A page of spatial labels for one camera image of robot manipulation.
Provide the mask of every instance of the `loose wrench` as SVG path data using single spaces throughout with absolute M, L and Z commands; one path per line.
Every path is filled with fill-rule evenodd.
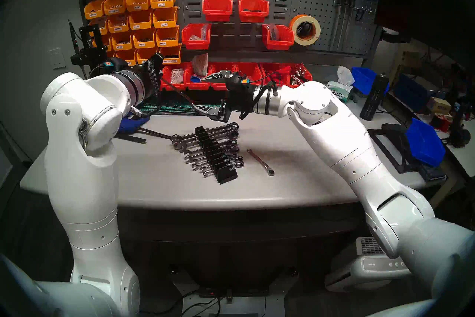
M 254 157 L 262 166 L 264 166 L 267 170 L 267 173 L 269 174 L 269 176 L 274 176 L 275 172 L 273 169 L 270 168 L 270 166 L 265 163 L 264 161 L 262 161 L 258 155 L 256 155 L 254 152 L 252 152 L 252 149 L 248 149 L 248 153 Z

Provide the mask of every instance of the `light switch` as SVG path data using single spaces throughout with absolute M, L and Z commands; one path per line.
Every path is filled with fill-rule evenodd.
M 48 51 L 49 55 L 49 63 L 53 67 L 53 69 L 60 69 L 62 67 L 66 67 L 66 63 L 64 61 L 63 52 L 61 48 L 55 48 L 54 50 Z

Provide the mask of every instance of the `black wrench holder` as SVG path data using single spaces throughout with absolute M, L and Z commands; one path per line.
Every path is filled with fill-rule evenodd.
M 199 141 L 199 146 L 203 150 L 206 159 L 211 165 L 211 169 L 218 183 L 223 184 L 237 178 L 236 169 L 232 166 L 226 166 L 226 162 L 222 155 L 226 155 L 223 149 L 216 144 L 216 141 L 208 136 L 206 130 L 202 126 L 195 128 L 195 134 Z

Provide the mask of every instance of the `tape roll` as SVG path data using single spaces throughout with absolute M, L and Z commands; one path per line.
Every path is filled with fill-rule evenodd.
M 317 19 L 303 14 L 293 18 L 289 28 L 294 33 L 295 42 L 303 46 L 313 45 L 322 31 Z

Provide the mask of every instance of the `gray wall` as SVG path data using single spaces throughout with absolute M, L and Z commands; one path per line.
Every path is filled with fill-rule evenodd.
M 47 144 L 39 110 L 44 89 L 55 77 L 73 72 L 68 19 L 81 25 L 78 0 L 4 0 L 0 7 L 2 82 L 0 121 L 33 160 Z M 61 47 L 66 67 L 53 70 L 48 50 Z

